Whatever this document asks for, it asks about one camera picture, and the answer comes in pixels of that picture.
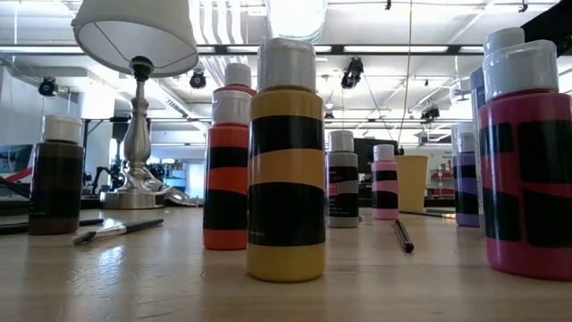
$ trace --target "spotlight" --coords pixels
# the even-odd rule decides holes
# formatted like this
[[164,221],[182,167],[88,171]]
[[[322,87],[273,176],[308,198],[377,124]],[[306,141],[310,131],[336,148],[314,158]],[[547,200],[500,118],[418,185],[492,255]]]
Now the spotlight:
[[57,95],[59,87],[55,83],[55,77],[44,77],[44,81],[39,84],[38,92],[43,97],[54,97]]
[[193,89],[202,89],[206,86],[205,71],[196,69],[190,77],[190,86]]
[[353,89],[361,81],[361,74],[364,72],[364,65],[359,57],[351,57],[348,68],[343,73],[341,87],[343,89]]
[[432,120],[439,117],[439,107],[431,106],[421,113],[421,118],[424,120]]

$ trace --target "table surface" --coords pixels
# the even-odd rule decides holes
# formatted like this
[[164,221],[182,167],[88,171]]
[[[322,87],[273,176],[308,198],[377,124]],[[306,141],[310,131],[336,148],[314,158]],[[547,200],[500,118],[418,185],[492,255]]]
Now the table surface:
[[391,223],[361,213],[358,229],[327,230],[324,276],[273,284],[246,274],[244,250],[203,249],[200,208],[83,211],[105,225],[165,222],[83,246],[71,235],[0,236],[0,320],[572,320],[572,284],[492,270],[478,229],[403,215],[415,244],[405,254]]

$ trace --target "silver lamp base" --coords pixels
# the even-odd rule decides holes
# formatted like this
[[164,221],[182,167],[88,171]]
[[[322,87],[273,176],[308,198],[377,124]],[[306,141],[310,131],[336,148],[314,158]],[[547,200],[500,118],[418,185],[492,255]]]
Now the silver lamp base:
[[137,191],[102,192],[99,199],[103,209],[152,209],[164,206],[163,196],[151,196]]

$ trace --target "purple paint bottle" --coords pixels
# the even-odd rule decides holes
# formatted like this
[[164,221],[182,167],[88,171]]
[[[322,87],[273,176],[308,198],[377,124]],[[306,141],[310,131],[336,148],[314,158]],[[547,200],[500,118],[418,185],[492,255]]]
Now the purple paint bottle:
[[453,178],[457,225],[478,227],[475,130],[472,123],[453,125]]

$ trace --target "white lamp shade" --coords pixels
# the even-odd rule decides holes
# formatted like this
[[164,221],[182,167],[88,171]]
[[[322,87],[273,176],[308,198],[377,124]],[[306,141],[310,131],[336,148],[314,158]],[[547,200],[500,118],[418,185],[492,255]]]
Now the white lamp shade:
[[136,56],[153,63],[156,78],[198,63],[188,0],[84,0],[71,25],[83,51],[117,72],[130,74]]

